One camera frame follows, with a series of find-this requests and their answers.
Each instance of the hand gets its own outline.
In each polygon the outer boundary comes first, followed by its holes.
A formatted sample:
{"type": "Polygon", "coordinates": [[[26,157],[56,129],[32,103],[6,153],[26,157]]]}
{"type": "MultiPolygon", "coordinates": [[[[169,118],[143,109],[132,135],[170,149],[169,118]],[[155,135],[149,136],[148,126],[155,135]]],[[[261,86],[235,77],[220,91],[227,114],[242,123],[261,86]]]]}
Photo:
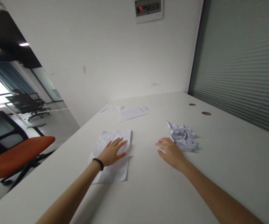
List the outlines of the hand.
{"type": "Polygon", "coordinates": [[[104,150],[100,153],[100,155],[97,157],[97,159],[101,160],[104,166],[110,166],[127,155],[126,152],[117,155],[119,149],[127,142],[121,142],[122,140],[123,138],[117,138],[113,142],[110,141],[104,148],[104,150]]]}
{"type": "Polygon", "coordinates": [[[177,170],[180,170],[181,166],[187,161],[178,146],[170,138],[161,138],[155,145],[165,150],[165,154],[161,150],[157,151],[164,161],[177,170]]]}

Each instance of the horizontal blinds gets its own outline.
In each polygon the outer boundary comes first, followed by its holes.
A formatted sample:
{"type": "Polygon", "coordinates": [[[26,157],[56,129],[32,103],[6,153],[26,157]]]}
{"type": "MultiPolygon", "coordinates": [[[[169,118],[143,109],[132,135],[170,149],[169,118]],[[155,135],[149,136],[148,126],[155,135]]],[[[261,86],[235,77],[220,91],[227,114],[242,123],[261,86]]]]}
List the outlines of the horizontal blinds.
{"type": "Polygon", "coordinates": [[[269,1],[207,2],[190,94],[269,131],[269,1]]]}

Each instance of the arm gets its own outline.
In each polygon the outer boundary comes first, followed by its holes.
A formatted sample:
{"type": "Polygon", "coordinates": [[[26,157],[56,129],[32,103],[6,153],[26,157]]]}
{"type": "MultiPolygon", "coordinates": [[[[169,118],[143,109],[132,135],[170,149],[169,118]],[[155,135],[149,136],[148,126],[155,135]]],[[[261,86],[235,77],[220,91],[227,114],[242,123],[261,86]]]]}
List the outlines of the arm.
{"type": "MultiPolygon", "coordinates": [[[[109,142],[100,153],[98,159],[104,166],[110,166],[126,155],[117,155],[118,150],[127,142],[118,138],[109,142]]],[[[69,188],[49,207],[36,224],[69,224],[76,209],[83,200],[93,180],[100,171],[100,164],[92,161],[85,171],[70,185],[69,188]]]]}
{"type": "Polygon", "coordinates": [[[189,162],[170,138],[161,138],[156,145],[166,152],[158,150],[159,155],[187,177],[220,223],[262,223],[189,162]]]}

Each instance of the black hair tie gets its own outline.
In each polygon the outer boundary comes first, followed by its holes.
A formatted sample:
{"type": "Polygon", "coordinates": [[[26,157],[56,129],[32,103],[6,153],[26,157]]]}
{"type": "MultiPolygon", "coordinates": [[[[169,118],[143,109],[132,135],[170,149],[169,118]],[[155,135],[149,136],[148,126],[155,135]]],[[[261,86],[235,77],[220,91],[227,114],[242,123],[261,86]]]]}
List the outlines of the black hair tie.
{"type": "Polygon", "coordinates": [[[103,168],[104,168],[103,162],[102,162],[101,160],[97,159],[97,158],[94,158],[92,161],[94,161],[94,160],[96,160],[96,161],[100,164],[100,166],[101,166],[101,171],[102,171],[103,168]]]}

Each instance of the right hand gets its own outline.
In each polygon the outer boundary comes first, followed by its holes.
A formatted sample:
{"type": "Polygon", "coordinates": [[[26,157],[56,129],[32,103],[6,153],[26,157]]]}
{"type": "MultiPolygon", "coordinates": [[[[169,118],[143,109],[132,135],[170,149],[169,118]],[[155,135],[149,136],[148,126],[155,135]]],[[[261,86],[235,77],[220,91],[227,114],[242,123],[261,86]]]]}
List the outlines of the right hand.
{"type": "Polygon", "coordinates": [[[177,170],[180,170],[181,166],[187,161],[181,150],[170,138],[161,138],[155,145],[165,150],[165,154],[161,150],[157,152],[164,161],[177,170]]]}

